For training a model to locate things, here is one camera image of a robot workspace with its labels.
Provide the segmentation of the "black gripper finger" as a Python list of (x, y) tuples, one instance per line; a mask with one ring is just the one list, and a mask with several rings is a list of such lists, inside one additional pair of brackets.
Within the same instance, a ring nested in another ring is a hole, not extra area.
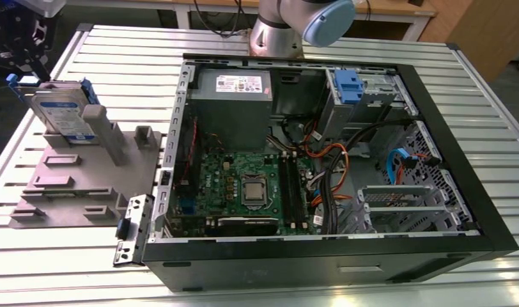
[(51, 80), (50, 72), (42, 62), (42, 58), (46, 56), (45, 45), (39, 44), (31, 46), (31, 48), (27, 50), (27, 53), (30, 56), (30, 66), (38, 79), (41, 81), (50, 81)]

